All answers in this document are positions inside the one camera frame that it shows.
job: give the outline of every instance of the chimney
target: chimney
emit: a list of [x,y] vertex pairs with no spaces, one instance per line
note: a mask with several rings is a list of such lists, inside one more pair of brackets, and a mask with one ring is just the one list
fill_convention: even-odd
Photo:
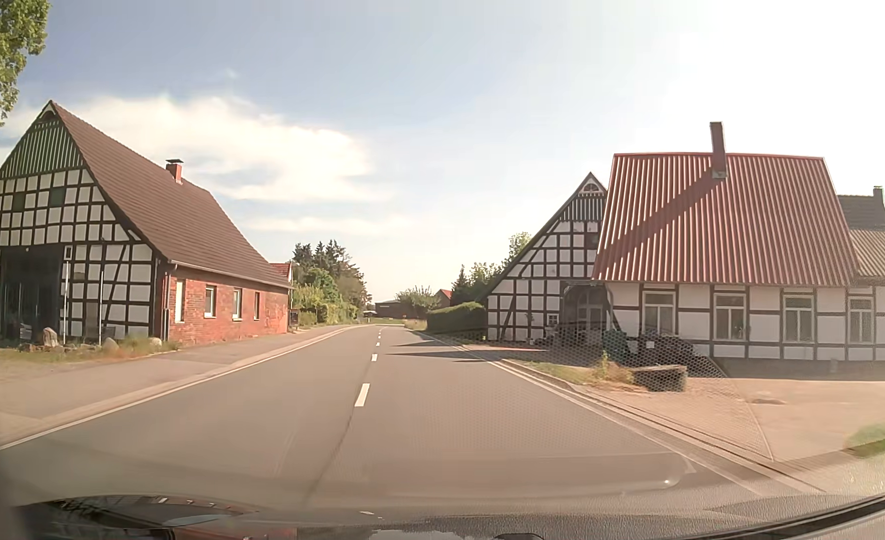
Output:
[[725,180],[725,141],[723,140],[723,123],[709,122],[709,131],[712,133],[712,178],[713,180]]
[[175,183],[182,185],[182,159],[166,159],[166,170],[175,178]]

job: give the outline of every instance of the asphalt road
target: asphalt road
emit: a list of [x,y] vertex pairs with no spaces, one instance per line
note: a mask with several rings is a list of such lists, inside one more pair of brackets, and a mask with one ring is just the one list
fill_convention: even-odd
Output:
[[592,408],[364,326],[0,451],[17,505],[100,494],[281,510],[647,511],[757,498]]

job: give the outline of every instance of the cloud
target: cloud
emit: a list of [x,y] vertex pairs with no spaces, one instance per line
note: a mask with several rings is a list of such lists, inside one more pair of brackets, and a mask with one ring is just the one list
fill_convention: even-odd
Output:
[[[239,98],[105,96],[65,106],[154,162],[184,160],[188,180],[227,197],[298,202],[388,198],[384,189],[358,178],[371,167],[352,136],[292,125]],[[20,136],[39,109],[18,109],[0,135]],[[0,164],[11,146],[0,146]]]
[[412,220],[402,216],[391,216],[384,221],[367,221],[356,218],[267,217],[246,223],[249,229],[277,233],[334,232],[353,237],[394,236],[412,227]]

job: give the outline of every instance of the distant building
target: distant building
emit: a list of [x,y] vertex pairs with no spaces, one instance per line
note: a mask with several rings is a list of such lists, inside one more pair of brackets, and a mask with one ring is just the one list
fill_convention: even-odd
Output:
[[0,336],[287,330],[285,276],[211,193],[49,102],[0,168]]

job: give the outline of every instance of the sky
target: sky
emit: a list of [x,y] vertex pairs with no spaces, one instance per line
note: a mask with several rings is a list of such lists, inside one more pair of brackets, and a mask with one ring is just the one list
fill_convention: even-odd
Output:
[[885,193],[885,2],[52,0],[50,99],[184,160],[270,262],[338,240],[374,300],[496,263],[612,154],[824,157]]

